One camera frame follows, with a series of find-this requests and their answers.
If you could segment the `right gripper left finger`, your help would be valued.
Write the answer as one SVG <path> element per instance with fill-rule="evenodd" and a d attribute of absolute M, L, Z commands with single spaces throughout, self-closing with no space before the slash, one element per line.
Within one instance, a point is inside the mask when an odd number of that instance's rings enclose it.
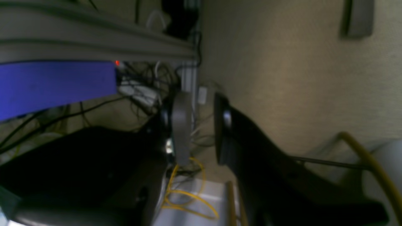
<path fill-rule="evenodd" d="M 170 166 L 190 163 L 192 97 L 178 92 L 137 132 L 92 127 L 13 160 L 19 226 L 149 226 Z"/>

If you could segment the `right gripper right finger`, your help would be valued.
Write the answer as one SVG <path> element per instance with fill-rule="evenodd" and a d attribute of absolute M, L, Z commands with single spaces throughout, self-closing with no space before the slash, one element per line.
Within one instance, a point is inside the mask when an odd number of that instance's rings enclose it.
<path fill-rule="evenodd" d="M 221 93 L 214 97 L 217 163 L 237 179 L 250 226 L 385 226 L 383 204 L 321 178 L 282 152 Z"/>

